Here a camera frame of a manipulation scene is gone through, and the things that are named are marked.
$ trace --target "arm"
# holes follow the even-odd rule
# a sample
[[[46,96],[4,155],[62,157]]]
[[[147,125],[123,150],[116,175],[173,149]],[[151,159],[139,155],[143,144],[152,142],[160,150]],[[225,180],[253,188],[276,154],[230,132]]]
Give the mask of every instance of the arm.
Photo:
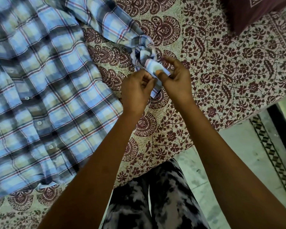
[[[50,208],[39,229],[99,227],[130,135],[154,85],[155,80],[144,70],[123,81],[122,115]]]
[[[192,97],[189,71],[172,57],[170,78],[158,78],[182,115],[216,199],[232,229],[286,229],[286,208],[212,127]]]

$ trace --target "right hand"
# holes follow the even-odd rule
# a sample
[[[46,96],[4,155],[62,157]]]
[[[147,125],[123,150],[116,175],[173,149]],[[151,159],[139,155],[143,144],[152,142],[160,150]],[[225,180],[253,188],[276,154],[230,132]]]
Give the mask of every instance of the right hand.
[[[175,70],[169,70],[170,76],[167,76],[162,70],[157,70],[156,75],[162,82],[176,110],[181,111],[189,104],[195,104],[190,71],[176,58],[164,56],[164,59],[173,65]]]

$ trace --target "maroon pillow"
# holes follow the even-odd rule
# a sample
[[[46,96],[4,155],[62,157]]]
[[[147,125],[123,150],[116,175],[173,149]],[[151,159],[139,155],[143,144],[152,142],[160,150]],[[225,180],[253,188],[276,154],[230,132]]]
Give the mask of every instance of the maroon pillow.
[[[237,35],[264,14],[286,7],[286,0],[225,0],[231,17],[232,28]]]

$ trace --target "blue plaid shirt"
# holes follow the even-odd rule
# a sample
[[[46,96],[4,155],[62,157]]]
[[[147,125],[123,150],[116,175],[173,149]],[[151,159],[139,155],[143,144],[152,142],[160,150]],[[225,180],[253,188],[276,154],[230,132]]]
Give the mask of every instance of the blue plaid shirt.
[[[78,21],[153,73],[151,39],[112,0],[0,0],[0,196],[72,179],[122,112]]]

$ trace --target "leg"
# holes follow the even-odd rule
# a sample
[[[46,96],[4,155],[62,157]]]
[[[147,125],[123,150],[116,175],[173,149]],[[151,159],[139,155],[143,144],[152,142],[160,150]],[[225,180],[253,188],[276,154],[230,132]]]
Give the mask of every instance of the leg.
[[[175,159],[148,173],[153,229],[209,228]]]
[[[150,229],[148,184],[145,176],[113,190],[103,229]]]

